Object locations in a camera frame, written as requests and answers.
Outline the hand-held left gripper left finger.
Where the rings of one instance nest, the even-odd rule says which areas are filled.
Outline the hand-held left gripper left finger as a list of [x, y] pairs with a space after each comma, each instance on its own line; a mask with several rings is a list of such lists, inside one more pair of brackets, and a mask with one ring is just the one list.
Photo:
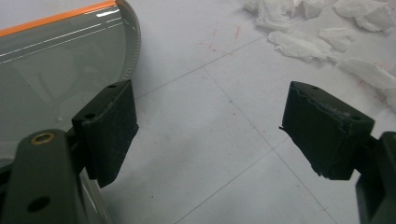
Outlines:
[[86, 151], [90, 179], [100, 188], [113, 183], [139, 126], [130, 80], [106, 86], [73, 118], [73, 130]]

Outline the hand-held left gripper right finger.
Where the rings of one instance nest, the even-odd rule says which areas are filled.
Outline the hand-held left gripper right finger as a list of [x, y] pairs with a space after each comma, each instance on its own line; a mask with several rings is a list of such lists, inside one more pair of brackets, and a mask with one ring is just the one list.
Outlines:
[[348, 180], [359, 146], [375, 121], [323, 89], [292, 81], [281, 130], [303, 152], [313, 170], [330, 180]]

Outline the grey dustpan with orange edge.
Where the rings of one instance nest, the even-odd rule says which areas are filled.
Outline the grey dustpan with orange edge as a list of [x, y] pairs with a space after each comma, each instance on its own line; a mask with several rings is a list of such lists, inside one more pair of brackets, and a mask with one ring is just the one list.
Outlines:
[[0, 30], [0, 224], [112, 224], [72, 118], [140, 49], [127, 0]]

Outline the pile of crumpled white tissues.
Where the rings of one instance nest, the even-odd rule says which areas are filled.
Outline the pile of crumpled white tissues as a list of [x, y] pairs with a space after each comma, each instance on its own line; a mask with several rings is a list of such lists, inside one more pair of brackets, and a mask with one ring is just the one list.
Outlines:
[[286, 57], [331, 62], [396, 112], [396, 5], [389, 0], [244, 0]]

